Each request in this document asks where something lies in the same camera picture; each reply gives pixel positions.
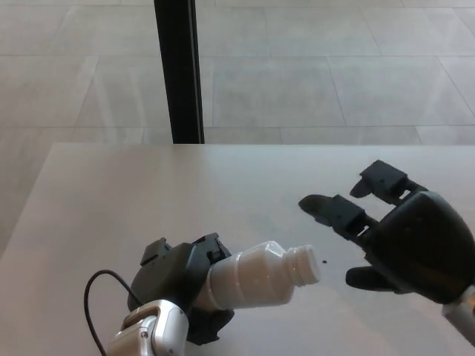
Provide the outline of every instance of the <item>robotic hand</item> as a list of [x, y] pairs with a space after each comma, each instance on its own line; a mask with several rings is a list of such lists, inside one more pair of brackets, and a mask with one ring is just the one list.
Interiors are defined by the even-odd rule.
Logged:
[[187, 340], [218, 340], [233, 309], [286, 304], [296, 286], [319, 279], [312, 246], [285, 251], [271, 241], [231, 255], [217, 234], [174, 248], [162, 238], [140, 265], [131, 288], [145, 304], [129, 296], [108, 356], [182, 356]]
[[475, 242], [462, 218], [437, 193], [382, 161], [361, 173], [350, 194], [374, 194], [396, 207], [377, 222], [339, 195], [310, 195], [299, 203], [318, 223], [365, 252], [371, 266], [350, 269], [347, 284], [416, 292], [442, 304], [443, 315], [475, 346]]

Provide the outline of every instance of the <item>table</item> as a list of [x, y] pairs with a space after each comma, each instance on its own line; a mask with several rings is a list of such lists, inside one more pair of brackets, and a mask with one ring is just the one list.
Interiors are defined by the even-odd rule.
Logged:
[[[0, 260], [0, 354], [98, 355], [82, 310], [88, 278], [110, 268], [131, 282], [147, 244], [216, 231], [233, 252], [267, 240], [313, 244], [323, 278], [287, 306], [237, 311], [218, 342], [187, 345], [189, 356], [470, 355], [439, 306], [346, 286], [363, 253], [297, 203], [311, 193], [348, 197], [359, 172], [383, 159], [475, 228], [473, 156], [470, 147], [55, 145]], [[390, 210], [374, 197], [358, 204], [376, 218]], [[125, 301], [109, 276], [93, 285], [105, 345]]]

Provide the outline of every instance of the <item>bottle neck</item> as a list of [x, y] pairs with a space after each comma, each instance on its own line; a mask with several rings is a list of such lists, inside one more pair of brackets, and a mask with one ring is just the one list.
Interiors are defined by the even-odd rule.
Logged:
[[310, 245], [289, 248], [283, 255], [283, 266], [291, 284], [303, 287], [320, 279], [313, 247]]

